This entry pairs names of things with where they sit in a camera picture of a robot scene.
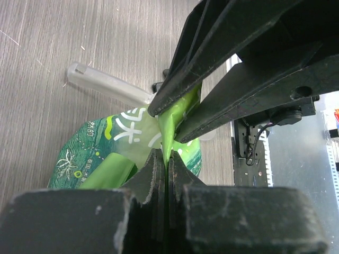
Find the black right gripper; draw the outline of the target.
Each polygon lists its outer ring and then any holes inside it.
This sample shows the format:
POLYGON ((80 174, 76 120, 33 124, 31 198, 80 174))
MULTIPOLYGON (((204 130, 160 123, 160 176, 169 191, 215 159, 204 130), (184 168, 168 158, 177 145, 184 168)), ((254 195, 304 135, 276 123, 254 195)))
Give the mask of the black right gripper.
POLYGON ((164 113, 235 53, 243 63, 180 125, 176 141, 243 117, 282 126, 315 115, 320 95, 338 90, 338 1, 199 1, 148 113, 164 113))

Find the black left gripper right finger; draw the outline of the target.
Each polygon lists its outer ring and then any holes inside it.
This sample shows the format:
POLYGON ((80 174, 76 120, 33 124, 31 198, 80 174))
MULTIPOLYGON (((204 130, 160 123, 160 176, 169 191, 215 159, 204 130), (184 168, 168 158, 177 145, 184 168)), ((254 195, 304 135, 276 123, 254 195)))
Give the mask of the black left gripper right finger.
POLYGON ((327 253, 310 200, 284 187, 208 186, 172 151, 170 253, 327 253))

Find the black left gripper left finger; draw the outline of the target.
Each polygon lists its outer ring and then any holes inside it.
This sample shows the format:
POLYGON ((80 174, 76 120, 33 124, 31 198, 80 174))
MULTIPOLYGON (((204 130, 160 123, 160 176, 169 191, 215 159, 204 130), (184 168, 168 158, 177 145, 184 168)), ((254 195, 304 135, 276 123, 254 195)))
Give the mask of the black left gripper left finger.
POLYGON ((160 149, 117 189, 40 189, 1 212, 1 253, 161 253, 165 167, 160 149))

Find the green cat litter bag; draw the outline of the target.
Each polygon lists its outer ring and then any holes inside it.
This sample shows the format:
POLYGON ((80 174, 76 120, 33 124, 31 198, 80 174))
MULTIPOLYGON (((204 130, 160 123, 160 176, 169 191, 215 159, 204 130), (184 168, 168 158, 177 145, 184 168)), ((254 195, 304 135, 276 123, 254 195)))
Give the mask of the green cat litter bag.
POLYGON ((147 105, 88 121, 61 149, 48 188, 118 188, 140 170, 152 149, 162 162, 171 151, 198 176, 202 167, 199 139, 174 140, 177 127, 201 100, 201 85, 179 99, 164 114, 152 117, 147 105))

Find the clear plastic scoop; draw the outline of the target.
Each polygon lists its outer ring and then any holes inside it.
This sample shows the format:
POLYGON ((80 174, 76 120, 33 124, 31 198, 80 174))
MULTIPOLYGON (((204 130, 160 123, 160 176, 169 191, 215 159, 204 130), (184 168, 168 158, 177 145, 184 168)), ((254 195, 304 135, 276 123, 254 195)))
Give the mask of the clear plastic scoop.
MULTIPOLYGON (((67 80, 77 86, 95 90, 104 95, 117 99, 131 107, 141 109, 152 102, 155 97, 155 93, 151 94, 138 86, 132 85, 122 79, 103 73, 97 69, 94 69, 88 65, 84 65, 79 62, 73 62, 67 69, 67 80)), ((130 123, 137 123, 137 120, 141 120, 141 113, 139 116, 127 116, 126 113, 121 113, 122 120, 128 120, 130 123)), ((134 141, 140 141, 139 136, 151 138, 149 139, 149 147, 152 147, 161 138, 159 127, 155 120, 148 119, 144 127, 149 130, 145 130, 142 134, 139 130, 137 133, 131 133, 131 138, 134 137, 134 141)), ((207 134, 199 137, 200 141, 207 141, 214 138, 216 130, 212 130, 207 134)))

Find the black bag clip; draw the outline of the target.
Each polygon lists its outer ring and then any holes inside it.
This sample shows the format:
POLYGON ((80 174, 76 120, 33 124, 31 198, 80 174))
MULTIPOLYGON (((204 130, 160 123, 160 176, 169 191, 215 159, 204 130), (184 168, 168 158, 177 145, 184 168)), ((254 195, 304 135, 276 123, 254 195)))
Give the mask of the black bag clip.
MULTIPOLYGON (((164 80, 167 78, 168 73, 169 73, 169 69, 164 69, 164 70, 163 70, 163 78, 164 78, 164 80)), ((157 93, 157 92, 159 91, 159 89, 161 88, 162 84, 163 84, 163 81, 153 83, 153 84, 151 85, 151 91, 152 91, 152 93, 153 93, 153 94, 157 93)))

